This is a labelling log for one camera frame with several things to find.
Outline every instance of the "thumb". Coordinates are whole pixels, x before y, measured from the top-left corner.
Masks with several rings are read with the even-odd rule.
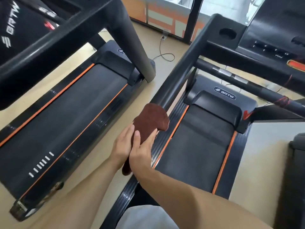
[[[141,143],[141,136],[140,136],[140,132],[137,130],[137,131],[135,131],[132,150],[138,149],[140,147],[140,143]]]

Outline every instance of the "black running belt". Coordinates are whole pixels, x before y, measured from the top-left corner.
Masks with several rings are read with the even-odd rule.
[[[212,192],[233,133],[230,123],[191,105],[156,170]]]
[[[45,170],[41,160],[53,162],[126,84],[108,68],[93,66],[0,148],[1,182],[21,196],[18,186],[31,186],[29,173],[40,176]]]

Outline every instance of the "orange stripe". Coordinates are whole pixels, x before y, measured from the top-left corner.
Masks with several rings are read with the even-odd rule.
[[[51,100],[49,100],[41,109],[34,113],[29,119],[27,119],[22,125],[20,125],[15,131],[13,131],[7,138],[0,142],[0,147],[4,145],[9,139],[11,139],[17,132],[19,132],[23,127],[25,127],[34,117],[36,117],[42,110],[44,110],[48,105],[50,105],[54,100],[56,100],[65,90],[67,90],[72,84],[74,84],[80,77],[82,77],[94,63],[91,64],[86,70],[84,70],[78,77],[76,77],[71,83],[69,83],[63,90],[56,94]]]
[[[91,125],[94,120],[105,110],[105,108],[108,107],[108,105],[121,93],[121,91],[123,91],[123,89],[127,86],[127,84],[115,95],[115,97],[112,98],[112,100],[100,111],[100,113],[89,123],[89,125]],[[20,197],[20,199],[22,199],[23,196],[26,195],[26,193],[38,182],[38,180],[52,167],[52,165],[54,165],[54,163],[70,148],[70,146],[80,137],[80,135],[89,127],[89,125],[87,125],[87,127],[71,142],[71,144],[59,155],[58,158],[56,158],[56,160],[41,174],[41,176],[31,185],[31,187]]]
[[[179,119],[179,121],[178,121],[176,127],[174,128],[174,130],[173,130],[172,134],[170,135],[169,139],[167,140],[167,142],[166,142],[164,148],[162,149],[161,153],[159,154],[159,156],[158,156],[156,162],[154,163],[154,165],[153,165],[153,167],[152,167],[153,169],[157,166],[157,164],[158,164],[160,158],[162,157],[162,154],[163,154],[164,150],[166,149],[168,143],[170,142],[170,139],[173,137],[173,134],[174,134],[175,131],[177,130],[177,128],[178,128],[178,126],[179,126],[179,124],[180,124],[182,118],[184,117],[184,115],[185,115],[185,113],[186,113],[186,111],[187,111],[188,108],[189,108],[189,105],[188,105],[188,106],[186,107],[186,109],[184,110],[184,112],[183,112],[182,116],[180,117],[180,119]]]
[[[221,175],[222,175],[222,172],[223,172],[223,170],[224,170],[224,167],[225,167],[225,165],[226,165],[226,163],[227,163],[227,159],[228,159],[228,157],[229,157],[229,154],[230,154],[230,151],[231,151],[231,148],[232,148],[232,145],[233,145],[233,142],[234,142],[234,140],[235,140],[236,135],[237,135],[237,131],[234,131],[233,136],[232,136],[232,139],[231,139],[231,142],[230,142],[229,147],[228,147],[228,150],[227,150],[227,153],[226,153],[226,155],[224,156],[224,160],[223,160],[222,165],[221,165],[221,167],[220,167],[220,171],[219,171],[219,173],[218,173],[218,176],[217,176],[217,179],[216,179],[216,182],[215,182],[215,185],[214,185],[212,194],[215,194],[215,192],[216,192],[216,190],[217,190],[217,187],[218,187],[218,184],[219,184],[219,180],[220,180],[220,178],[221,178]]]

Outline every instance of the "brown towel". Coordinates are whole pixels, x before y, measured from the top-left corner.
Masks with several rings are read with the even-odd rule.
[[[141,136],[141,144],[146,141],[150,134],[155,130],[166,131],[170,119],[167,116],[166,111],[157,104],[148,103],[144,106],[140,115],[134,119],[135,131],[139,130]],[[127,176],[131,173],[129,166],[129,159],[125,162],[122,173]]]

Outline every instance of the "floor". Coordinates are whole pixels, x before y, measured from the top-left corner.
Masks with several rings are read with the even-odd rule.
[[[154,58],[155,56],[159,55],[158,47],[161,35],[158,32],[152,31],[137,24],[134,24],[134,27],[148,57]],[[107,32],[101,32],[100,35],[106,41],[111,39],[111,36]],[[155,60],[156,77],[154,81],[151,82],[145,90],[143,90],[141,95],[137,97],[137,99],[114,124],[105,137],[98,143],[94,150],[88,155],[88,157],[86,157],[86,159],[67,180],[64,188],[32,217],[21,223],[13,219],[13,217],[9,214],[9,209],[15,200],[4,188],[4,186],[0,184],[1,226],[7,229],[27,228],[39,216],[48,211],[48,208],[51,205],[58,202],[61,197],[68,193],[82,179],[88,176],[97,166],[99,166],[109,156],[115,137],[129,122],[134,119],[134,117],[141,112],[144,105],[151,100],[187,48],[188,45],[172,38],[167,38],[165,41],[162,41],[162,53],[173,53],[176,57],[175,60],[173,62],[167,62],[160,57]],[[10,123],[11,120],[34,103],[40,96],[51,89],[56,83],[62,80],[93,53],[94,51],[92,47],[89,44],[86,44],[9,108],[4,111],[0,111],[0,129]],[[265,80],[254,75],[244,73],[224,65],[219,66],[241,75],[253,82],[263,85],[268,84]],[[202,72],[201,74],[221,82],[221,80],[207,73]],[[228,87],[239,91],[239,88],[232,85]],[[257,100],[259,105],[266,103],[265,101],[259,100],[257,97],[243,90],[241,92]],[[299,95],[296,95],[285,88],[281,90],[281,94],[289,96],[293,99],[301,98]],[[269,225],[273,224],[275,215],[277,197],[279,194],[282,172],[285,163],[286,145],[293,138],[293,135],[296,135],[298,132],[302,131],[304,126],[305,125],[294,125],[291,123],[284,123],[283,125],[277,124],[274,126],[270,124],[266,125],[265,123],[256,123],[251,131],[249,143],[246,146],[230,200],[240,204],[242,207],[254,213]],[[267,137],[266,134],[272,134],[272,137]],[[129,178],[130,176],[123,176],[120,170],[116,173],[101,203],[101,207],[94,220],[92,229],[98,229],[100,227]]]

